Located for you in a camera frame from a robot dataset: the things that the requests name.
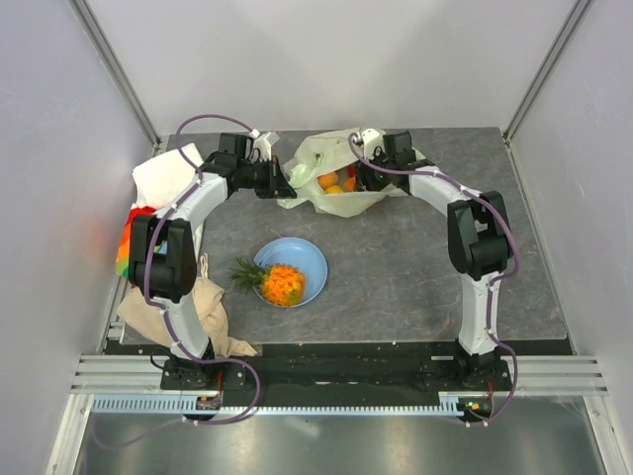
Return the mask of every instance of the metal vent strip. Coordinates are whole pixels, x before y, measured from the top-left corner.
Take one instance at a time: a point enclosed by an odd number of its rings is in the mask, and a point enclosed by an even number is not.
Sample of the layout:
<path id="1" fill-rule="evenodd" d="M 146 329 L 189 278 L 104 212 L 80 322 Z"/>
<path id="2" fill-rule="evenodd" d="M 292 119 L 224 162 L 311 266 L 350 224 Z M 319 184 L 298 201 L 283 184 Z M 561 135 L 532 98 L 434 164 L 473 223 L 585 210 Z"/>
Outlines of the metal vent strip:
<path id="1" fill-rule="evenodd" d="M 246 408 L 223 407 L 220 411 L 196 409 L 197 396 L 165 394 L 103 394 L 95 395 L 93 413 L 101 414 L 239 414 Z M 440 396 L 437 406 L 357 406 L 357 407 L 267 407 L 256 408 L 260 416 L 463 416 L 457 410 L 455 396 Z"/>

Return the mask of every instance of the wall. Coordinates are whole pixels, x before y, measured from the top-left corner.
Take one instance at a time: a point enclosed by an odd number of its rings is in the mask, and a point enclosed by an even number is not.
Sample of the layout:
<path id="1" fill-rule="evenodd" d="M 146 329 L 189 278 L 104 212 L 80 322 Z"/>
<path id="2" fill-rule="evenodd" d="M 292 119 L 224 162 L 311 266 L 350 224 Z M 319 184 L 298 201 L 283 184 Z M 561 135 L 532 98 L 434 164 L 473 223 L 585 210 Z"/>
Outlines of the wall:
<path id="1" fill-rule="evenodd" d="M 149 144 L 64 0 L 0 16 L 0 460 L 41 474 Z"/>
<path id="2" fill-rule="evenodd" d="M 502 127 L 573 3 L 90 0 L 163 135 L 205 112 L 276 130 Z"/>
<path id="3" fill-rule="evenodd" d="M 594 2 L 514 141 L 577 349 L 633 447 L 633 4 Z"/>

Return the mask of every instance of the floor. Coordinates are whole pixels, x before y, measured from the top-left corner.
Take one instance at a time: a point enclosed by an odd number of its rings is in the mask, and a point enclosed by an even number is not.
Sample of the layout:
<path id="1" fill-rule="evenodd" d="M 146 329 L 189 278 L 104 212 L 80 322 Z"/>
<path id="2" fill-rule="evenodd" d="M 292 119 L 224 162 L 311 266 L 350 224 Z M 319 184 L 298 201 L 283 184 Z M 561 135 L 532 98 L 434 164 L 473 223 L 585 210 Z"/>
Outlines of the floor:
<path id="1" fill-rule="evenodd" d="M 174 416 L 92 415 L 106 443 Z M 478 436 L 473 438 L 473 430 Z M 515 399 L 488 428 L 414 416 L 254 416 L 223 428 L 177 426 L 121 451 L 84 439 L 76 474 L 232 475 L 413 473 L 600 475 L 604 469 L 582 399 Z"/>
<path id="2" fill-rule="evenodd" d="M 286 132 L 275 145 L 282 161 L 315 132 Z M 521 271 L 501 285 L 498 332 L 504 339 L 565 337 L 561 313 L 498 129 L 411 130 L 413 144 L 450 176 L 481 191 L 497 190 L 521 253 Z M 183 138 L 203 157 L 217 135 Z M 173 138 L 169 148 L 173 148 Z M 279 237 L 310 240 L 329 266 L 325 289 L 311 303 L 280 309 L 229 280 L 237 256 L 252 257 Z M 205 222 L 202 251 L 210 278 L 226 289 L 230 334 L 257 342 L 430 341 L 460 328 L 461 283 L 446 248 L 445 219 L 411 197 L 387 198 L 360 216 L 317 214 L 311 204 L 282 209 L 239 191 Z M 137 342 L 133 334 L 127 337 Z"/>

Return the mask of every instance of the pineapple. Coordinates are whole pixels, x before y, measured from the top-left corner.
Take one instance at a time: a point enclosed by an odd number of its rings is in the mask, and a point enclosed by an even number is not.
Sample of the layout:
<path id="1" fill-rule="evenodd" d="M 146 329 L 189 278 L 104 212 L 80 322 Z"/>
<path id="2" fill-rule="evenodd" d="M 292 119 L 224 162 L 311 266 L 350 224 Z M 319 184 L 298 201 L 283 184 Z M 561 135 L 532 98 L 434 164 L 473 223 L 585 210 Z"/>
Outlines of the pineapple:
<path id="1" fill-rule="evenodd" d="M 242 289 L 257 286 L 261 296 L 274 305 L 291 307 L 304 296 L 306 276 L 288 264 L 272 264 L 267 267 L 252 261 L 238 259 L 239 268 L 233 271 L 234 280 Z"/>

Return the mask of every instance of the plastic bag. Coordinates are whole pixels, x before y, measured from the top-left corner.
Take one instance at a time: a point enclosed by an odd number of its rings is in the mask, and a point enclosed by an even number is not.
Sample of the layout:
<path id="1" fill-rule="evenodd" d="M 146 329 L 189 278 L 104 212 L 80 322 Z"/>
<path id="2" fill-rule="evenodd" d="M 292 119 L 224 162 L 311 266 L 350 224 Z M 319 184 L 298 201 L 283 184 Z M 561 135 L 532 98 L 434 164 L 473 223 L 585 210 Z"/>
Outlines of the plastic bag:
<path id="1" fill-rule="evenodd" d="M 294 208 L 307 201 L 312 202 L 317 213 L 349 218 L 361 214 L 374 203 L 378 203 L 386 196 L 406 196 L 403 190 L 390 184 L 382 191 L 340 191 L 336 194 L 326 194 L 318 183 L 318 178 L 327 173 L 344 170 L 348 165 L 357 161 L 356 156 L 349 149 L 347 138 L 360 129 L 327 132 L 305 139 L 295 156 L 283 165 L 283 169 L 290 177 L 290 185 L 297 191 L 297 198 L 277 200 L 283 208 Z M 415 152 L 418 159 L 423 155 Z"/>

